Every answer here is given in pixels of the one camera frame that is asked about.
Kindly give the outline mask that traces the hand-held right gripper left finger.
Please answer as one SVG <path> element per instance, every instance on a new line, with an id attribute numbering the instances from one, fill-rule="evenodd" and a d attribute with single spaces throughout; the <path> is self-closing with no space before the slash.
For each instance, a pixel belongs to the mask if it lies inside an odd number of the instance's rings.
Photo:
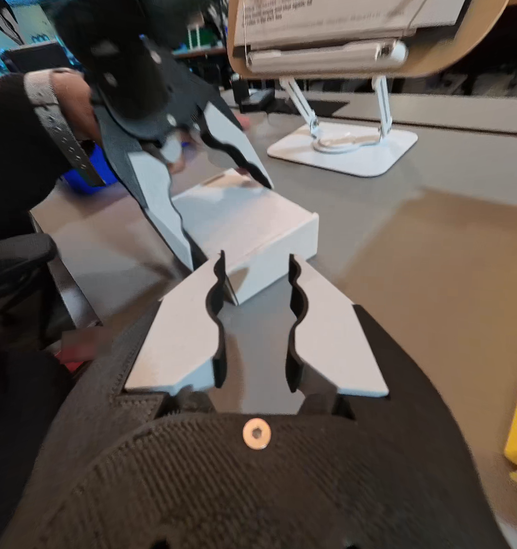
<path id="1" fill-rule="evenodd" d="M 225 252 L 215 254 L 160 301 L 124 389 L 178 395 L 221 388 L 227 377 Z"/>

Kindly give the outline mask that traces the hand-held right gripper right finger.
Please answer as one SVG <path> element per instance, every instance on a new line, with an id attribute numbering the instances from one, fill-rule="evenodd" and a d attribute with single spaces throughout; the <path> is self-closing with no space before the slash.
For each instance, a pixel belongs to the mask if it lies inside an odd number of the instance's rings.
<path id="1" fill-rule="evenodd" d="M 288 276 L 295 316 L 285 362 L 289 390 L 388 396 L 354 302 L 297 254 L 290 255 Z"/>

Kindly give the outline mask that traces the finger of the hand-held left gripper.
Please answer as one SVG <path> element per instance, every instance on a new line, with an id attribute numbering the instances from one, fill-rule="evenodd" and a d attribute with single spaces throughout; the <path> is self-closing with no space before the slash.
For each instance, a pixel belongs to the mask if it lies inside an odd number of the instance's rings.
<path id="1" fill-rule="evenodd" d="M 228 117 L 208 101 L 197 118 L 201 140 L 209 148 L 227 154 L 263 187 L 273 190 L 274 184 L 246 134 L 232 116 Z"/>
<path id="2" fill-rule="evenodd" d="M 131 152 L 128 158 L 144 196 L 147 218 L 176 258 L 193 271 L 192 248 L 172 203 L 172 179 L 166 163 L 145 151 Z"/>

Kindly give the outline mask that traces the white cardboard mailer box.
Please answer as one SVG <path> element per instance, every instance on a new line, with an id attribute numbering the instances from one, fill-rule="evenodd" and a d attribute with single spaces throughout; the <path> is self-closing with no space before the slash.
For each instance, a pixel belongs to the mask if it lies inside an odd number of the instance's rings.
<path id="1" fill-rule="evenodd" d="M 317 254 L 319 215 L 234 169 L 180 193 L 173 204 L 207 257 L 224 251 L 236 306 L 287 276 L 291 254 Z"/>

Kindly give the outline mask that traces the grey desk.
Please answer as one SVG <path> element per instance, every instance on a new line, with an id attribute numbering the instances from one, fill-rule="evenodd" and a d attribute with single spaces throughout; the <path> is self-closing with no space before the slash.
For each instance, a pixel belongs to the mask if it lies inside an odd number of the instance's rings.
<path id="1" fill-rule="evenodd" d="M 355 178 L 269 158 L 300 117 L 252 114 L 249 140 L 276 191 L 319 215 L 310 263 L 429 376 L 467 439 L 501 529 L 517 548 L 517 485 L 503 450 L 517 400 L 517 135 L 404 127 L 415 146 L 385 175 Z M 59 183 L 33 210 L 114 332 L 182 272 L 120 186 L 76 196 Z M 221 412 L 295 413 L 285 381 L 294 321 L 287 278 L 222 311 Z"/>

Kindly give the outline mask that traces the black power adapter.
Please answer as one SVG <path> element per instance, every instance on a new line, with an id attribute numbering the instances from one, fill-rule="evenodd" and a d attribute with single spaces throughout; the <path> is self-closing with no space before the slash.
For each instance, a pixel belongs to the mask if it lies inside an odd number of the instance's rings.
<path id="1" fill-rule="evenodd" d="M 241 114 L 267 112 L 276 99 L 275 89 L 249 88 L 248 82 L 244 79 L 232 80 L 231 88 Z"/>

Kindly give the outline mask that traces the black box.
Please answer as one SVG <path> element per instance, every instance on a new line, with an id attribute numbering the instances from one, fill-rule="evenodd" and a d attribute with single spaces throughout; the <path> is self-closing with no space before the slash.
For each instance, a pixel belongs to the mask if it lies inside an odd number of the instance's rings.
<path id="1" fill-rule="evenodd" d="M 0 59 L 8 71 L 13 73 L 72 67 L 62 45 L 56 40 L 3 50 Z"/>

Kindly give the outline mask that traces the white instruction sheet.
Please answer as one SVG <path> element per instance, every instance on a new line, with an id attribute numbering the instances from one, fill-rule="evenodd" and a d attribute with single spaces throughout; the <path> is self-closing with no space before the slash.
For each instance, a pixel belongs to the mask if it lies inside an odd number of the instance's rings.
<path id="1" fill-rule="evenodd" d="M 240 1 L 234 45 L 312 43 L 400 37 L 453 26 L 465 1 Z"/>

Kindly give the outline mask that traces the person's dark sweater torso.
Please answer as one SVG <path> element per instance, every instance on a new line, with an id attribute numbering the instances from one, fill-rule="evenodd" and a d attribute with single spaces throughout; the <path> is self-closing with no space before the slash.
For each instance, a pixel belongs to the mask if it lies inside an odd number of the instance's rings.
<path id="1" fill-rule="evenodd" d="M 73 385 L 70 371 L 50 353 L 0 349 L 0 537 Z"/>

